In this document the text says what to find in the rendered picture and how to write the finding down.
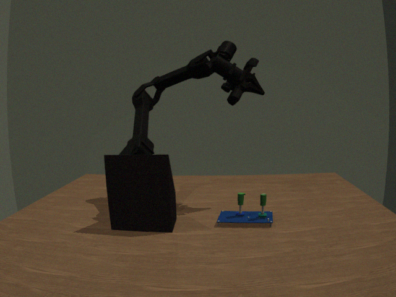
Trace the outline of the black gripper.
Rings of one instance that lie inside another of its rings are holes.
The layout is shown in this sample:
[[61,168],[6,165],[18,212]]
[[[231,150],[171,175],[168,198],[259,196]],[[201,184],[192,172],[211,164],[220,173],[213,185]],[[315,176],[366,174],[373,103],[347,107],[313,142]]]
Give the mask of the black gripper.
[[223,73],[223,80],[228,80],[237,86],[228,97],[229,104],[236,104],[244,92],[253,92],[255,94],[264,95],[264,91],[258,83],[255,73],[250,73],[253,67],[258,65],[259,60],[251,58],[245,65],[244,69],[236,67],[236,63],[230,63],[227,70]]

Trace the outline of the blue circuit board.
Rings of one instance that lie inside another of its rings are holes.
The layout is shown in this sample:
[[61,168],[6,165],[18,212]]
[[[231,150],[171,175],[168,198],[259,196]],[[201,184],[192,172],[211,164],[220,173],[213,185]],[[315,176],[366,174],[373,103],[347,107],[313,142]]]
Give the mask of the blue circuit board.
[[246,193],[239,192],[238,193],[238,205],[239,211],[221,211],[220,216],[217,220],[218,227],[221,222],[225,223],[270,223],[270,227],[272,227],[273,223],[273,212],[266,211],[264,212],[264,206],[267,202],[267,194],[260,194],[260,206],[262,206],[262,211],[241,211],[242,205],[244,205],[244,195]]

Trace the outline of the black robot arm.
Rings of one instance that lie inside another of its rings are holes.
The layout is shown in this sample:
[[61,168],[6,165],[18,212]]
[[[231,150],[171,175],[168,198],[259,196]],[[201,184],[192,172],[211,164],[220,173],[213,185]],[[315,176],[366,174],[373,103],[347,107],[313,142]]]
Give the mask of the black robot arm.
[[[157,76],[151,82],[141,85],[134,92],[132,97],[132,104],[135,107],[133,137],[128,140],[126,147],[119,155],[154,154],[154,144],[147,137],[149,111],[159,102],[161,93],[167,87],[187,79],[203,79],[214,72],[223,75],[236,50],[236,46],[233,42],[224,41],[216,52],[210,49],[192,59],[187,66],[176,69],[161,77]],[[210,58],[210,61],[206,58],[207,56]],[[157,90],[152,99],[145,89],[153,85]]]

